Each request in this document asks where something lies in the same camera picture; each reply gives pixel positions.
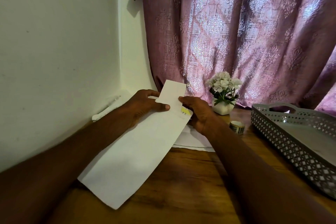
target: floral curtain pattern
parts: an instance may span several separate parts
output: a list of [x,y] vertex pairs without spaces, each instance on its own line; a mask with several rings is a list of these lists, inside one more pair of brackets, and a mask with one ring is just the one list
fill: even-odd
[[240,78],[238,103],[335,109],[335,0],[143,0],[149,61],[211,102],[205,81]]

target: basket handle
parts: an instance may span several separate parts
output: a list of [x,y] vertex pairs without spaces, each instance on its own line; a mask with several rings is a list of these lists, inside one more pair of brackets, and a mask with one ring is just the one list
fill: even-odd
[[278,107],[278,106],[287,106],[287,107],[290,107],[292,109],[295,110],[295,112],[298,111],[298,107],[295,106],[295,105],[292,105],[292,104],[289,104],[289,103],[284,103],[284,102],[275,102],[275,103],[271,103],[268,105],[268,108],[272,108],[272,107]]

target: hand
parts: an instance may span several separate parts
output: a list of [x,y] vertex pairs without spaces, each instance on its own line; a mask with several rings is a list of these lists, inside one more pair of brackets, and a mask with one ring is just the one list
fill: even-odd
[[148,98],[149,96],[158,97],[159,95],[160,93],[154,90],[139,90],[120,107],[130,115],[128,128],[135,126],[140,118],[150,111],[163,112],[170,109],[169,105],[157,103],[155,99]]
[[194,114],[189,123],[197,132],[205,136],[206,130],[212,124],[213,119],[217,119],[208,103],[198,97],[179,97],[178,99],[185,106],[192,109]]

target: person's left hand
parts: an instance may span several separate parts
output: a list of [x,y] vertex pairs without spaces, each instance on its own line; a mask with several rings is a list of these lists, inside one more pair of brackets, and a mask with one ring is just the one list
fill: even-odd
[[130,117],[129,126],[135,126],[140,118],[150,111],[163,112],[170,109],[169,105],[157,103],[149,96],[158,97],[159,92],[154,90],[139,90],[130,100],[120,107]]

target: white wall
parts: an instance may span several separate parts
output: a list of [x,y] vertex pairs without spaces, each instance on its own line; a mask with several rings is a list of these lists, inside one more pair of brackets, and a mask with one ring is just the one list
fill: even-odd
[[117,3],[0,0],[0,171],[71,135],[119,89]]
[[130,93],[156,90],[148,60],[142,0],[120,0],[121,82]]

